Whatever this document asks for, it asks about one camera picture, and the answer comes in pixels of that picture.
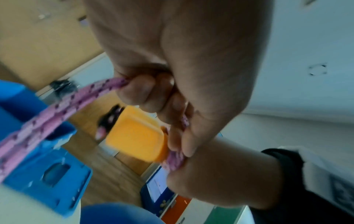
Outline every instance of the pink rope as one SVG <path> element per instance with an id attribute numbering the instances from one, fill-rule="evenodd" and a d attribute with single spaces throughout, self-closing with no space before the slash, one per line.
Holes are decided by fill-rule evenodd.
<path id="1" fill-rule="evenodd" d="M 19 131 L 11 133 L 0 142 L 0 183 L 31 153 L 41 141 L 77 111 L 106 93 L 119 89 L 128 83 L 123 78 L 99 81 L 65 96 L 52 104 L 38 116 L 26 122 Z M 171 152 L 163 163 L 167 170 L 177 169 L 183 162 L 181 153 Z"/>

